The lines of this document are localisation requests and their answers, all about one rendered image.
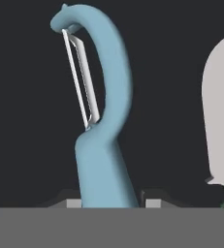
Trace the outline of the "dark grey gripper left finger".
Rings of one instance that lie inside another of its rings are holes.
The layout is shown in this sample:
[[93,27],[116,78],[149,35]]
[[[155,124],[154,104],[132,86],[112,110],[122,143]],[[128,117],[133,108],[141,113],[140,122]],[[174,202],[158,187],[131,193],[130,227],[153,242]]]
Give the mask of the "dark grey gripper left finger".
[[39,207],[81,208],[80,192],[78,190],[64,189],[53,199],[40,203]]

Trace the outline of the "green-handled knife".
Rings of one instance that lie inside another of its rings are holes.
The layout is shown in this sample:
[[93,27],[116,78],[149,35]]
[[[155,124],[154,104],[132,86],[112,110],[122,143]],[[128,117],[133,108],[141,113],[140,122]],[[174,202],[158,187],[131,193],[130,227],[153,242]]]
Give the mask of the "green-handled knife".
[[211,174],[208,184],[224,186],[224,39],[208,56],[202,100]]

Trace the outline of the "light blue peeler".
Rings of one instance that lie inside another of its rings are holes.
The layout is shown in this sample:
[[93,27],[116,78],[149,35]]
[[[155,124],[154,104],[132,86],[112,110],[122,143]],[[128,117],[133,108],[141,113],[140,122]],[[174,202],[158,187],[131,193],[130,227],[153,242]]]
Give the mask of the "light blue peeler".
[[[122,38],[106,14],[83,4],[64,4],[50,21],[50,27],[63,35],[74,84],[80,91],[72,51],[77,52],[87,96],[86,100],[78,96],[85,131],[75,144],[81,205],[137,207],[138,200],[117,142],[133,95],[130,64]],[[99,55],[106,93],[103,112],[98,110],[83,41],[75,36],[81,28],[90,35]]]

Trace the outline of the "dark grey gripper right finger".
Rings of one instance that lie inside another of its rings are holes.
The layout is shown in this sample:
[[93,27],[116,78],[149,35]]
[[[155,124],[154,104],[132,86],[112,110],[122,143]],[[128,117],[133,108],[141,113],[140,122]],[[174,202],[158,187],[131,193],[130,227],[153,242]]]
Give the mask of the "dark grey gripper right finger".
[[174,200],[161,189],[141,190],[141,207],[143,208],[177,208],[188,207],[187,203]]

